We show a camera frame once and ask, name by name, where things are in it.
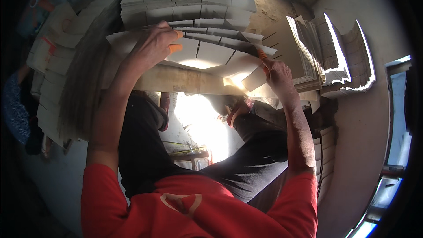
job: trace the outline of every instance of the printed logo on shirt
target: printed logo on shirt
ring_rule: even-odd
[[[201,194],[175,195],[163,193],[160,200],[172,210],[180,212],[192,219],[195,210],[201,203]]]

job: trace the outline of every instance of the floor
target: floor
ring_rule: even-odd
[[[234,129],[217,119],[219,114],[204,96],[171,93],[170,99],[169,127],[165,132],[160,132],[161,139],[168,142],[164,143],[168,152],[188,150],[189,145],[204,145],[212,152],[213,161],[218,162],[244,144]],[[62,148],[54,145],[48,162],[40,156],[28,156],[24,149],[21,150],[24,168],[37,185],[50,212],[81,237],[80,197],[87,145],[86,141],[75,141],[67,155],[64,155]]]

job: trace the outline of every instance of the red t-shirt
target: red t-shirt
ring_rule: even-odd
[[[315,237],[317,182],[291,178],[265,214],[202,175],[175,175],[135,195],[128,207],[116,174],[93,164],[84,171],[82,232],[88,237]]]

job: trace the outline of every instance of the blue cloth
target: blue cloth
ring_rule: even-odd
[[[18,71],[7,79],[2,92],[2,113],[4,121],[13,136],[26,144],[31,133],[29,114],[21,103],[21,87],[18,85]]]

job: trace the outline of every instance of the leg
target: leg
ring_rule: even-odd
[[[241,114],[234,128],[245,144],[224,161],[201,171],[250,201],[288,167],[286,132],[254,114]]]
[[[151,192],[157,180],[186,170],[171,161],[160,139],[158,129],[167,122],[165,110],[148,97],[131,94],[119,140],[119,171],[128,198]]]

